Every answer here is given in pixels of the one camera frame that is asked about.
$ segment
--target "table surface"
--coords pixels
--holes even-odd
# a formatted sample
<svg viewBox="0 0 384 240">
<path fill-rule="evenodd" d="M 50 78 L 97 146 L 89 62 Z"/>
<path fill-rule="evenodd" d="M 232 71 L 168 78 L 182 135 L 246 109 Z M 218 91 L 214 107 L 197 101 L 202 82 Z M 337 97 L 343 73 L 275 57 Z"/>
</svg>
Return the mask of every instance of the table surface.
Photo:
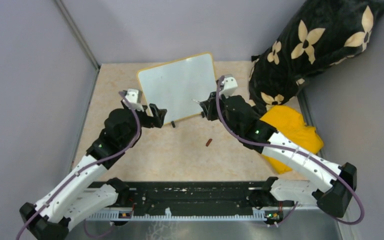
<svg viewBox="0 0 384 240">
<path fill-rule="evenodd" d="M 81 160 L 104 128 L 109 113 L 121 108 L 121 90 L 140 89 L 136 73 L 158 63 L 103 64 L 90 101 L 84 129 L 74 159 Z M 232 74 L 238 83 L 234 95 L 247 101 L 250 61 L 215 62 L 217 76 Z M 301 112 L 296 98 L 286 104 Z M 208 139 L 211 144 L 206 147 Z M 142 137 L 99 180 L 117 177 L 123 181 L 261 181 L 278 176 L 305 179 L 292 171 L 278 175 L 257 152 L 245 148 L 219 121 L 193 116 L 160 128 L 142 128 Z"/>
</svg>

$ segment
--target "cream flower print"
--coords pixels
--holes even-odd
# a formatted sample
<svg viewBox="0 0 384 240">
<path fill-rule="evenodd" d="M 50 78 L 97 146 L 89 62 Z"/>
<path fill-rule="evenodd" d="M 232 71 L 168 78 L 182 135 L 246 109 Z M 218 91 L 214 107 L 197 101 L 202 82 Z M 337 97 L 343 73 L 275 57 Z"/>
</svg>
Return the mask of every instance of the cream flower print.
<svg viewBox="0 0 384 240">
<path fill-rule="evenodd" d="M 346 57 L 342 58 L 341 60 L 332 63 L 331 66 L 333 66 L 333 65 L 338 65 L 338 64 L 342 63 L 343 61 L 345 61 L 345 60 L 347 60 L 347 59 L 350 59 L 350 58 L 354 58 L 354 57 L 355 57 L 355 55 L 349 55 L 349 56 L 346 56 Z"/>
<path fill-rule="evenodd" d="M 303 83 L 305 83 L 306 81 L 304 80 L 304 78 L 300 78 L 300 79 L 298 79 L 298 80 L 296 80 L 296 85 L 301 85 L 301 84 L 303 84 Z"/>
<path fill-rule="evenodd" d="M 269 63 L 273 62 L 278 65 L 279 64 L 279 56 L 278 52 L 282 50 L 282 43 L 280 41 L 275 41 L 273 46 L 271 47 L 271 52 L 267 56 L 267 61 Z"/>
<path fill-rule="evenodd" d="M 282 96 L 280 94 L 278 94 L 275 97 L 272 97 L 270 95 L 265 94 L 264 92 L 261 93 L 261 98 L 268 105 L 279 105 L 285 99 L 284 96 Z"/>
<path fill-rule="evenodd" d="M 370 10 L 370 7 L 367 6 L 361 19 L 361 25 L 363 25 L 364 31 L 359 31 L 350 36 L 346 40 L 344 47 L 362 46 L 363 50 L 361 52 L 364 52 L 367 48 L 367 44 L 370 41 L 370 36 L 372 35 L 373 21 L 373 13 Z"/>
<path fill-rule="evenodd" d="M 316 60 L 313 45 L 319 41 L 325 30 L 325 28 L 315 28 L 308 32 L 306 24 L 301 20 L 298 26 L 298 37 L 301 43 L 295 47 L 290 54 L 290 57 L 292 59 L 297 59 L 305 52 L 308 55 L 308 60 L 313 64 Z"/>
</svg>

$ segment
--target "whiteboard yellow border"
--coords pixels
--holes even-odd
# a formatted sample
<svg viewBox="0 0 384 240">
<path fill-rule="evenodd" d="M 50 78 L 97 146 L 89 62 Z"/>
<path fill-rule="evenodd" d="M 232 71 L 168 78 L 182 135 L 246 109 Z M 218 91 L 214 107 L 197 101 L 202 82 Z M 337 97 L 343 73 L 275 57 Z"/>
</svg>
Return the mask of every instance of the whiteboard yellow border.
<svg viewBox="0 0 384 240">
<path fill-rule="evenodd" d="M 195 55 L 192 55 L 192 56 L 187 56 L 187 57 L 183 57 L 183 58 L 176 59 L 176 60 L 173 60 L 173 61 L 168 61 L 168 62 L 164 62 L 164 63 L 161 63 L 161 64 L 157 64 L 157 65 L 154 65 L 154 66 L 149 66 L 149 67 L 145 67 L 145 68 L 143 68 L 143 69 L 140 69 L 140 70 L 137 71 L 137 73 L 136 73 L 136 80 L 137 80 L 137 82 L 139 83 L 140 90 L 143 92 L 143 88 L 142 88 L 142 85 L 141 85 L 141 81 L 139 81 L 139 73 L 140 73 L 140 72 L 145 71 L 145 70 L 149 70 L 149 69 L 153 69 L 153 68 L 156 68 L 156 67 L 161 67 L 161 66 L 164 66 L 164 65 L 167 65 L 167 64 L 172 64 L 172 63 L 175 63 L 175 62 L 183 61 L 183 60 L 186 60 L 186 59 L 189 59 L 189 58 L 198 57 L 198 56 L 205 55 L 205 54 L 209 54 L 209 55 L 211 56 L 212 69 L 213 69 L 213 71 L 214 71 L 214 83 L 215 83 L 216 80 L 217 80 L 217 74 L 216 74 L 216 66 L 214 65 L 214 57 L 213 57 L 213 54 L 212 54 L 211 52 L 206 51 L 206 52 L 201 52 L 201 53 L 198 53 L 198 54 L 195 54 Z M 149 105 L 150 103 L 148 102 L 148 100 L 147 100 L 147 98 L 146 98 L 146 96 L 145 96 L 145 93 L 143 93 L 143 98 L 145 99 L 146 104 Z M 187 116 L 187 117 L 183 117 L 183 118 L 174 120 L 174 122 L 182 121 L 182 120 L 185 120 L 185 119 L 188 119 L 188 118 L 191 118 L 191 117 L 200 115 L 200 114 L 201 114 L 201 113 L 197 113 L 197 114 L 194 114 L 194 115 L 190 115 L 190 116 Z"/>
</svg>

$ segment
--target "small brown object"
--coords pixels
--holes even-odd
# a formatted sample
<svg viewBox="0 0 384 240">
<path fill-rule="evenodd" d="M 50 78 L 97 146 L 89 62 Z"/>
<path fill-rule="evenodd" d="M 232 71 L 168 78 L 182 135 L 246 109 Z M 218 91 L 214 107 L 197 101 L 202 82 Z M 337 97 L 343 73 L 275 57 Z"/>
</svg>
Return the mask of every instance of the small brown object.
<svg viewBox="0 0 384 240">
<path fill-rule="evenodd" d="M 212 138 L 208 139 L 208 141 L 206 142 L 205 146 L 208 147 L 212 140 L 213 140 Z"/>
</svg>

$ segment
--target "white cable tie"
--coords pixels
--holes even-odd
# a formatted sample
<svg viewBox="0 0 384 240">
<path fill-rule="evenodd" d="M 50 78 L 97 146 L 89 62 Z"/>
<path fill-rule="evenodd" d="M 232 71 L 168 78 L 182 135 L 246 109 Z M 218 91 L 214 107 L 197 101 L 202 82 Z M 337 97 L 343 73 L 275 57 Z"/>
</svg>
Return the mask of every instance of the white cable tie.
<svg viewBox="0 0 384 240">
<path fill-rule="evenodd" d="M 312 155 L 313 155 L 313 154 L 312 154 L 311 152 L 308 152 L 307 157 L 305 158 L 304 163 L 302 164 L 303 166 L 307 163 L 307 161 L 310 159 L 310 157 L 311 157 Z"/>
<path fill-rule="evenodd" d="M 300 146 L 297 146 L 295 151 L 292 153 L 292 155 L 290 156 L 290 159 L 292 160 L 295 156 L 295 154 L 297 154 L 298 152 L 300 151 Z"/>
</svg>

